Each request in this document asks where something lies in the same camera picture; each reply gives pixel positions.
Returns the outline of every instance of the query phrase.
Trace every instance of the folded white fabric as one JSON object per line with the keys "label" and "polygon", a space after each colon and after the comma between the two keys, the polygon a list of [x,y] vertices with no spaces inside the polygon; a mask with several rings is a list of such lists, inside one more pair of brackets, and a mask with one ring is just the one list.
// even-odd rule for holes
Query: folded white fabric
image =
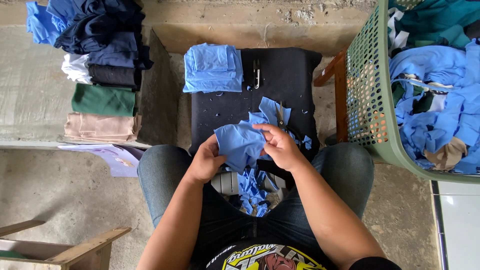
{"label": "folded white fabric", "polygon": [[85,65],[88,60],[88,54],[80,55],[67,53],[64,58],[65,61],[62,63],[61,69],[68,75],[67,79],[71,79],[74,82],[89,84],[92,77],[88,74],[88,68]]}

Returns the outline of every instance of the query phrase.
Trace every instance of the folded green fabric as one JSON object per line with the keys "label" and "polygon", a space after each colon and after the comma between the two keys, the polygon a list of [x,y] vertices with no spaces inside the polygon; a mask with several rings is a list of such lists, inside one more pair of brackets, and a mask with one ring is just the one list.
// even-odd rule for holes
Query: folded green fabric
{"label": "folded green fabric", "polygon": [[93,86],[78,83],[72,98],[77,112],[133,116],[135,93],[131,88]]}

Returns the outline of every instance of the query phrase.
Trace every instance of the jeans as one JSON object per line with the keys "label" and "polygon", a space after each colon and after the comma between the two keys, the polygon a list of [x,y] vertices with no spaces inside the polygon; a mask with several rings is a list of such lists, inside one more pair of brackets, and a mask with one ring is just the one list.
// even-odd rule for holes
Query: jeans
{"label": "jeans", "polygon": [[[154,227],[191,162],[187,151],[171,145],[151,147],[142,156],[138,176]],[[373,183],[373,161],[367,150],[351,143],[325,147],[312,165],[361,219]],[[322,252],[296,187],[265,216],[253,217],[234,208],[211,184],[204,185],[192,261],[209,260],[221,248],[242,239],[264,237],[301,243],[310,250]]]}

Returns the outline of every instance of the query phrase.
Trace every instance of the green plastic basket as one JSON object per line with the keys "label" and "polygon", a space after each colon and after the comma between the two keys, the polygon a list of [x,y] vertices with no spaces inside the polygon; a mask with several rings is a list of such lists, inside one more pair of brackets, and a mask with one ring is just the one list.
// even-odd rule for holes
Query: green plastic basket
{"label": "green plastic basket", "polygon": [[[414,7],[423,0],[397,0]],[[425,179],[480,184],[480,175],[424,170],[403,149],[388,70],[388,1],[378,4],[347,50],[348,139],[364,146],[373,160],[403,167]]]}

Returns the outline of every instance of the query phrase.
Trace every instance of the person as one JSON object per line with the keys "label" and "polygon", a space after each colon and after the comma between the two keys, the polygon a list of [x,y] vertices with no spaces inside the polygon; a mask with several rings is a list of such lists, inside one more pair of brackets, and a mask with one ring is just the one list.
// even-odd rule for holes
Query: person
{"label": "person", "polygon": [[323,148],[310,164],[270,124],[262,154],[296,186],[263,217],[229,204],[210,179],[226,161],[212,135],[192,158],[182,148],[148,149],[138,167],[155,230],[137,270],[399,270],[361,222],[373,161],[351,143]]}

